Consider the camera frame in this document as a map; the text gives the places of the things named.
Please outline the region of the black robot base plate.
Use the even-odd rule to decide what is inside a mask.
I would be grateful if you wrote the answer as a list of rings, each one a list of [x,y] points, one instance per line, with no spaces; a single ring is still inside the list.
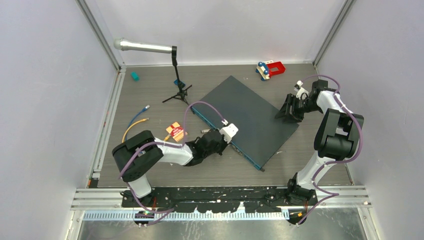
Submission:
[[[171,213],[276,213],[283,207],[311,210],[316,204],[314,191],[309,196],[296,195],[285,186],[226,187],[154,187],[151,193],[135,198],[130,190],[120,192],[123,208],[153,208]]]

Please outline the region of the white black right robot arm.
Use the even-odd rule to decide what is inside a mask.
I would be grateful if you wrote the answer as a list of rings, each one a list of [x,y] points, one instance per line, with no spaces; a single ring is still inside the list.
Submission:
[[[288,94],[276,119],[285,123],[300,123],[306,113],[320,112],[323,119],[313,142],[314,153],[306,166],[289,181],[285,198],[291,205],[311,200],[319,180],[334,165],[349,160],[359,150],[360,132],[364,117],[347,108],[337,89],[329,88],[328,81],[318,79],[310,91],[298,81],[295,93]]]

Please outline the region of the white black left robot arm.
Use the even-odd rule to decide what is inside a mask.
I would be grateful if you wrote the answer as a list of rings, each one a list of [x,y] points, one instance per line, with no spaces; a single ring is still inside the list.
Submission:
[[[119,177],[134,193],[134,200],[141,207],[153,202],[152,187],[147,172],[157,163],[171,163],[185,167],[201,164],[213,154],[221,155],[233,136],[221,130],[211,130],[185,144],[169,143],[144,130],[119,144],[112,156],[119,170]]]

